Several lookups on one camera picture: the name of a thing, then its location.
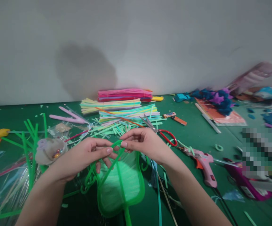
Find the fingernail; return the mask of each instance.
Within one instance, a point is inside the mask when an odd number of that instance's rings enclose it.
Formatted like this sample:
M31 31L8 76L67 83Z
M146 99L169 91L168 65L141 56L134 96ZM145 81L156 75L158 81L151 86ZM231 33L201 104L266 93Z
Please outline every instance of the fingernail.
M111 148L111 147L107 148L107 153L111 153L112 151L113 151L113 148Z

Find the wrist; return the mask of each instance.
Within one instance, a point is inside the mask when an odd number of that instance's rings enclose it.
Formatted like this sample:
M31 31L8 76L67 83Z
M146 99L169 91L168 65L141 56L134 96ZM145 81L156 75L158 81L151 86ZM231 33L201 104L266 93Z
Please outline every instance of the wrist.
M167 159L167 161L164 164L162 164L162 166L166 170L171 170L171 171L176 171L176 172L177 171L190 172L190 170L184 164L184 162L174 153L170 158Z
M67 183L66 178L61 177L57 167L53 167L53 165L51 165L41 177L51 184L56 183L59 185L65 185Z

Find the right hand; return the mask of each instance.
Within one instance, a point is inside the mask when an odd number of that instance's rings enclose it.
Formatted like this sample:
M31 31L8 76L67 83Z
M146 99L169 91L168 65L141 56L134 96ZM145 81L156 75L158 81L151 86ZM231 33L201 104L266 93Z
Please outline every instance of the right hand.
M164 141L150 128L135 128L125 133L120 140L126 152L142 152L159 165L169 164L176 156Z

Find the green table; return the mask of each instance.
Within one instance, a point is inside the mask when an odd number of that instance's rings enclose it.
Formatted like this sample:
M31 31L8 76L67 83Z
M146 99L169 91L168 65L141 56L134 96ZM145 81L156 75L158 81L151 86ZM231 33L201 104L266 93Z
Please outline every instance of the green table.
M169 130L172 132L178 140L183 142L187 146L192 146L195 149L203 152L210 153L217 159L223 157L235 160L233 155L239 154L236 146L242 146L242 127L219 127L221 134L217 134L210 125L201 116L201 113L196 108L194 103L175 103L172 100L172 96L166 95L162 102L156 102L158 111L161 114L168 113L169 111L175 112L179 118L187 121L187 126L183 126L174 120L168 119L164 121L163 125L159 128ZM40 105L16 105L16 106L0 106L0 128L9 128L11 130L26 130L23 121L29 118L33 124L39 123L39 131L44 130L43 118L40 113L46 113L47 123L49 126L54 126L59 123L58 120L54 120L48 117L49 114L66 116L58 106L68 105L76 112L80 112L79 102L69 103L52 103L44 104L41 108ZM242 107L234 108L240 113L246 120L249 126L256 128L263 128L263 121L259 114L255 120L247 117L247 112ZM86 118L95 118L98 114L88 115ZM80 132L80 130L74 128L72 135ZM8 138L14 141L19 141L18 138L10 134ZM118 138L111 136L111 141L116 141ZM215 150L214 145L218 144L223 146L224 151L219 152ZM5 141L0 144L0 150L6 151L6 153L0 159L0 170L7 164L10 164L17 160L22 154L23 150L17 148ZM194 176L197 178L202 187L206 190L209 196L214 196L214 191L204 184L204 176L200 169L195 168L195 161L179 150L172 148L172 150L182 159L182 161L188 166ZM228 172L220 165L211 164L211 168L218 182L218 189L222 195L232 189L237 188L228 182ZM79 178L75 178L73 182L68 183L65 193L75 191L79 189L83 178L87 174L84 170ZM133 225L159 225L158 216L158 200L157 192L148 186L150 180L151 170L143 172L145 179L145 197L143 201L135 206L130 207L131 221ZM0 187L4 183L5 177L0 178ZM124 216L120 214L112 219L104 219L101 217L97 207L97 187L93 185L90 191L86 195L76 194L63 201L63 203L69 204L68 208L62 208L59 216L58 225L124 225ZM178 199L174 190L169 186L168 193ZM243 211L247 211L251 218L257 225L272 225L272 198L264 202L257 202L245 197L245 203L238 201L226 201L231 212L233 213L238 225L251 225ZM222 206L221 201L217 202L221 210L227 215L227 211ZM162 223L163 225L174 225L171 214L169 212L166 200L161 192L161 207L162 207ZM187 225L189 220L184 210L176 207L173 210L178 225Z

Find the pink glue gun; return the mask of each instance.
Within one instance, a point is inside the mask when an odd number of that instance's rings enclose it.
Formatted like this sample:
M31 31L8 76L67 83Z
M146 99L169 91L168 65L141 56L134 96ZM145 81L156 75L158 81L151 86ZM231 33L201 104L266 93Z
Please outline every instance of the pink glue gun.
M180 149L183 149L183 151L185 152L186 155L188 156L192 156L195 160L196 160L196 168L197 169L202 169L204 172L204 176L205 176L205 184L207 186L216 188L217 187L217 181L213 175L213 172L211 170L211 167L209 165L209 163L213 162L213 157L212 155L208 154L208 153L203 153L202 151L193 149L194 152L194 156L192 154L192 152L187 149L187 148L181 148L178 147Z

